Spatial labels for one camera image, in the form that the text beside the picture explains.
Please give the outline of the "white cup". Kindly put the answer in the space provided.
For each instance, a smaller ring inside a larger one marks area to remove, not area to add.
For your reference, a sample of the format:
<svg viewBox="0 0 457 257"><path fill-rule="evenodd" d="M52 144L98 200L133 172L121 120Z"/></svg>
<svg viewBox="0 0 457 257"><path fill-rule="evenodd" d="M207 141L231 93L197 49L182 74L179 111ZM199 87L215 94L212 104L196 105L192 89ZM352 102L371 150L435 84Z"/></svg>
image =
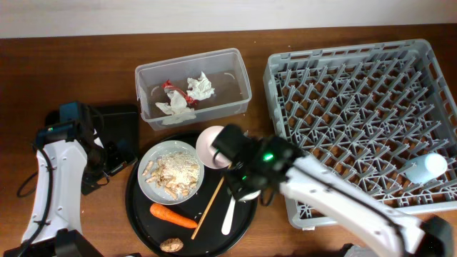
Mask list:
<svg viewBox="0 0 457 257"><path fill-rule="evenodd" d="M247 189L239 189L231 197L233 201L251 201L260 195L260 191L249 191Z"/></svg>

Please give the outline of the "grey plate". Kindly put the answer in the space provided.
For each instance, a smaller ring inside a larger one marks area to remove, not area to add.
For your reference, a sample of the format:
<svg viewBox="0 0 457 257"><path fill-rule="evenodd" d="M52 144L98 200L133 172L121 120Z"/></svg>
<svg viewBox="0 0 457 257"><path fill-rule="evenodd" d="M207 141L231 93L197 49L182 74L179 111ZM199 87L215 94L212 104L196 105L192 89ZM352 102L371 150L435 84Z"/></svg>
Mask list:
<svg viewBox="0 0 457 257"><path fill-rule="evenodd" d="M182 198L181 200L172 200L170 196L165 194L165 191L163 189L157 189L154 188L153 186L147 185L144 180L141 177L141 172L144 170L146 167L146 164L148 160L158 157L160 155L164 155L165 153L171 153L175 151L188 151L191 153L193 156L195 156L198 160L198 162L202 165L200 174L202 175L201 180L198 182L196 189L194 189L191 193L191 195L187 198ZM137 179L139 182L140 189L142 192L152 200L153 202L160 203L162 205L176 205L183 203L184 201L189 200L195 193L197 193L199 187L203 183L204 180L204 165L200 161L200 159L197 156L196 149L191 146L188 143L184 143L183 141L176 141L176 140L171 140L171 141L164 141L161 143L158 143L157 145L153 146L150 148L144 156L141 158L138 166L138 175Z"/></svg>

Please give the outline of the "pink bowl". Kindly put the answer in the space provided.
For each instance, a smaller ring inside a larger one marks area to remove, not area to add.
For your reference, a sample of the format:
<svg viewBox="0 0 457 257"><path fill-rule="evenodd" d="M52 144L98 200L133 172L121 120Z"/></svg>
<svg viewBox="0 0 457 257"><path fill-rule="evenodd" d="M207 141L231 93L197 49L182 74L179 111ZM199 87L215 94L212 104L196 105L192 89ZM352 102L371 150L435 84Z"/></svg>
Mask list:
<svg viewBox="0 0 457 257"><path fill-rule="evenodd" d="M216 149L212 143L218 134L224 129L223 126L210 126L203 130L196 141L196 152L200 161L209 168L226 168L231 164L221 153L216 154Z"/></svg>

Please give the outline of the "rice and peanut shells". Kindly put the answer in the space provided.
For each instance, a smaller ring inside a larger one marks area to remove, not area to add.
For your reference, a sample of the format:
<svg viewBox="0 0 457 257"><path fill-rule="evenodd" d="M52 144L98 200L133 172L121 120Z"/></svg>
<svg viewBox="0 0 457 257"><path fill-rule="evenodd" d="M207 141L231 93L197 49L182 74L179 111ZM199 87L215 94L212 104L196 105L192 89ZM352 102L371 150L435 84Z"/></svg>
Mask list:
<svg viewBox="0 0 457 257"><path fill-rule="evenodd" d="M141 177L147 185L163 189L172 200L181 200L196 189L201 168L188 151L175 151L148 160Z"/></svg>

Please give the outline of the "white tissue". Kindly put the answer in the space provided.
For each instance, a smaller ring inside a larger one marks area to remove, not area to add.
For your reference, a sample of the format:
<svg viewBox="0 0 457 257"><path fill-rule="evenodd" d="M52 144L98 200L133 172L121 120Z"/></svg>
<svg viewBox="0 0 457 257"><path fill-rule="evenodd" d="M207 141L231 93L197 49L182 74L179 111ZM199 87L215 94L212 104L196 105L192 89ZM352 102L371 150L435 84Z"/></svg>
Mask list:
<svg viewBox="0 0 457 257"><path fill-rule="evenodd" d="M169 103L155 103L156 107L167 115L167 117L162 121L164 126L180 124L196 118L194 109L188 107L186 99L177 90L168 92L167 96L170 100Z"/></svg>
<svg viewBox="0 0 457 257"><path fill-rule="evenodd" d="M215 94L215 88L212 86L212 83L208 80L204 72L201 72L198 79L187 78L187 83L187 96L191 97L193 100L203 101Z"/></svg>

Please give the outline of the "red snack wrapper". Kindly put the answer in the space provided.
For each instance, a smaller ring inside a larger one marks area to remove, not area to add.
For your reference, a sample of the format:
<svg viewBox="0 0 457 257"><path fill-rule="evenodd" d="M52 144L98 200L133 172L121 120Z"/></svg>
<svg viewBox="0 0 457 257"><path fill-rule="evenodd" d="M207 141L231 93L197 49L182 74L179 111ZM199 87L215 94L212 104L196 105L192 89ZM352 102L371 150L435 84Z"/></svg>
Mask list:
<svg viewBox="0 0 457 257"><path fill-rule="evenodd" d="M184 93L180 88L178 88L177 86L174 86L170 80L167 80L162 86L162 89L168 93L170 91L177 91L182 97L184 97L184 99L186 100L186 103L190 106L194 106L196 105L199 101L196 100L196 99L193 99L192 97L190 97L188 94Z"/></svg>

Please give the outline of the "light blue cup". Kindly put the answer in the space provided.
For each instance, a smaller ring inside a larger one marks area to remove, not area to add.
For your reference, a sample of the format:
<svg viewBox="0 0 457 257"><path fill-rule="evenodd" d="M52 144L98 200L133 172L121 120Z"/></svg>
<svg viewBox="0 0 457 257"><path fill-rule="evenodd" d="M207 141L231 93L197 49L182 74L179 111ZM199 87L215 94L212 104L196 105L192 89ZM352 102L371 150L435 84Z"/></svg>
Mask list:
<svg viewBox="0 0 457 257"><path fill-rule="evenodd" d="M438 153L412 158L405 165L408 167L405 175L412 183L427 183L443 175L448 168L446 159Z"/></svg>

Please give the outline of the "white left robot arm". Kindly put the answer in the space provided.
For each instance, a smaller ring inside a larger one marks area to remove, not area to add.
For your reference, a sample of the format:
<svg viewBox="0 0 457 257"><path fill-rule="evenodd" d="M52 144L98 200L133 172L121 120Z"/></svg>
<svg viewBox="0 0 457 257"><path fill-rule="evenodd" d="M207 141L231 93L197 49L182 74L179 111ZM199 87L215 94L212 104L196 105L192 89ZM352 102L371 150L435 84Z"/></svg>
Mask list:
<svg viewBox="0 0 457 257"><path fill-rule="evenodd" d="M33 143L39 169L34 207L21 245L5 256L100 256L81 229L81 196L128 166L109 168L114 147L103 124L67 121L37 132Z"/></svg>

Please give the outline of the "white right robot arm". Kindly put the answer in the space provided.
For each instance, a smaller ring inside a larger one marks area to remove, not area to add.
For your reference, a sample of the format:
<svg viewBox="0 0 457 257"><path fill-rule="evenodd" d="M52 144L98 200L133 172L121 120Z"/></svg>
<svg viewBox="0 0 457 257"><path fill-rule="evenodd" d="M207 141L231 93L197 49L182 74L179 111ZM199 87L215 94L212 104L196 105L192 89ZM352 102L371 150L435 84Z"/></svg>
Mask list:
<svg viewBox="0 0 457 257"><path fill-rule="evenodd" d="M232 194L271 189L307 203L358 236L377 256L454 256L453 228L434 216L422 221L349 185L315 157L279 137L215 140L232 162Z"/></svg>

